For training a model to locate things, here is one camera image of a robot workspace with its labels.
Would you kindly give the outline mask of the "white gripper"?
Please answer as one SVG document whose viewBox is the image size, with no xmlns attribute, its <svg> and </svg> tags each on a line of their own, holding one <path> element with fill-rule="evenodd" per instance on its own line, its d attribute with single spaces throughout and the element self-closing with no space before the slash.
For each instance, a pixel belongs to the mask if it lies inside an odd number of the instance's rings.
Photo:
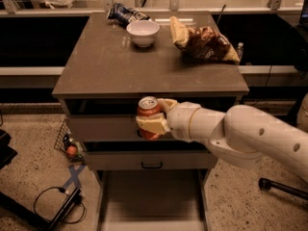
<svg viewBox="0 0 308 231">
<path fill-rule="evenodd" d="M 193 114 L 201 108 L 199 104 L 191 102 L 177 103 L 174 99 L 159 98 L 158 103 L 161 110 L 167 114 L 136 117 L 139 127 L 153 134 L 170 134 L 179 141 L 191 142 L 190 123 Z"/>
</svg>

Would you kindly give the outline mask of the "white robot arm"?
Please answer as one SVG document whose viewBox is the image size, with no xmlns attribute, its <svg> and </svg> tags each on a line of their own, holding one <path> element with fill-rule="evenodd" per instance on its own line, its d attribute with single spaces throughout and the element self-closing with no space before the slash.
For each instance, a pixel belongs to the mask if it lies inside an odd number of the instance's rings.
<svg viewBox="0 0 308 231">
<path fill-rule="evenodd" d="M 146 96 L 139 101 L 136 122 L 147 140 L 171 134 L 198 142 L 236 167 L 255 167 L 267 155 L 308 181 L 308 134 L 257 108 L 236 105 L 224 113 Z"/>
</svg>

